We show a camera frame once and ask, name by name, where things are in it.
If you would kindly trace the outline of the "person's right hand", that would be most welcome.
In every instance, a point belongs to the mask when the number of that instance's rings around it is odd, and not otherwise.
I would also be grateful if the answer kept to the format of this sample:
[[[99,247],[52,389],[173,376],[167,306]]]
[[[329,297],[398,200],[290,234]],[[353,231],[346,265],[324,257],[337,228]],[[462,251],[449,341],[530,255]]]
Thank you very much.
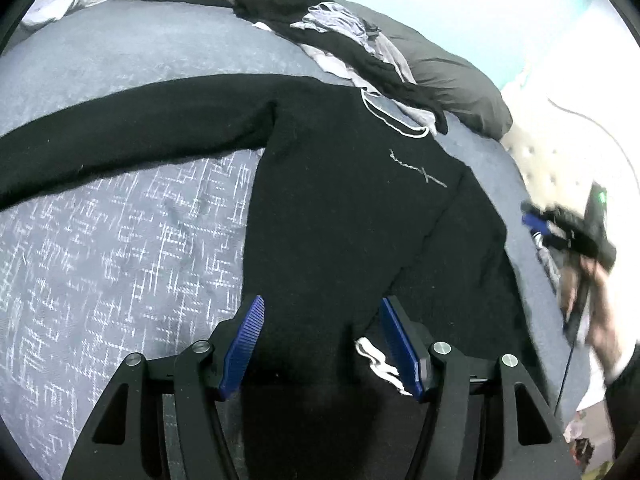
[[[597,260],[570,254],[562,267],[559,291],[559,307],[568,321],[578,306],[579,286],[586,286],[587,298],[580,317],[587,318],[587,325],[577,340],[594,352],[608,384],[620,376],[634,352],[634,340],[624,327],[624,317],[610,300],[609,276]]]

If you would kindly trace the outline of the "right forearm black sleeve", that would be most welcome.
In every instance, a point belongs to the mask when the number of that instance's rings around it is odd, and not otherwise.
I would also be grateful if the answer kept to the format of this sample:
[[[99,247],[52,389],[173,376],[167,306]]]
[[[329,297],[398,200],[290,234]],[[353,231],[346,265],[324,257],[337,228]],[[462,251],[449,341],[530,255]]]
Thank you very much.
[[[618,457],[639,427],[638,344],[628,363],[623,368],[615,367],[613,380],[606,386],[605,400],[614,436],[614,456]]]

